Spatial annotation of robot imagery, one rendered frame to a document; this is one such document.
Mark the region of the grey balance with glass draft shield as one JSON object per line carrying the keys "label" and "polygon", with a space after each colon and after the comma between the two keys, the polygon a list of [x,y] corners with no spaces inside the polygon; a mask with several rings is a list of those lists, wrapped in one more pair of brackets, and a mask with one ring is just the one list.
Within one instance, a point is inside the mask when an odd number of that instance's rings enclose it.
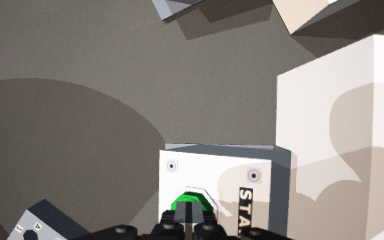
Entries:
{"label": "grey balance with glass draft shield", "polygon": [[[204,0],[152,0],[162,21]],[[273,0],[290,34],[360,0]]]}

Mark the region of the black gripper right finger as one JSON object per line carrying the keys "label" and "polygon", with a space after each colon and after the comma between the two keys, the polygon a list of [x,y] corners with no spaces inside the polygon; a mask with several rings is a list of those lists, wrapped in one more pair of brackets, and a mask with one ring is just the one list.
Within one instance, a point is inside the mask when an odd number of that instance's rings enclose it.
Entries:
{"label": "black gripper right finger", "polygon": [[202,210],[201,202],[189,202],[188,240],[294,240],[258,227],[242,229],[238,238],[228,236],[223,226],[217,223],[215,213]]}

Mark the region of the white tube rack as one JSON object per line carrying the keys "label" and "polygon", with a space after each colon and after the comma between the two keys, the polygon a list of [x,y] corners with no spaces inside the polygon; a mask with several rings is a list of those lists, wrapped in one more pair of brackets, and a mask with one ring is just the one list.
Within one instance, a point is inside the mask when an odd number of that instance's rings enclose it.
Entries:
{"label": "white tube rack", "polygon": [[7,240],[70,240],[89,233],[43,199],[26,209]]}

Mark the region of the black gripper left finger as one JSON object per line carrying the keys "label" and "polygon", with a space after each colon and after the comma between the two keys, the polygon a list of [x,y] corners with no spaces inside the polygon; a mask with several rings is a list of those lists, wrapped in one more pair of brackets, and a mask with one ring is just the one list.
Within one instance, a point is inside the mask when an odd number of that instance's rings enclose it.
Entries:
{"label": "black gripper left finger", "polygon": [[[174,216],[175,213],[175,216]],[[174,222],[173,222],[174,221]],[[150,234],[138,236],[138,230],[130,225],[117,225],[70,240],[188,240],[189,202],[176,201],[175,210],[162,212],[160,223]]]}

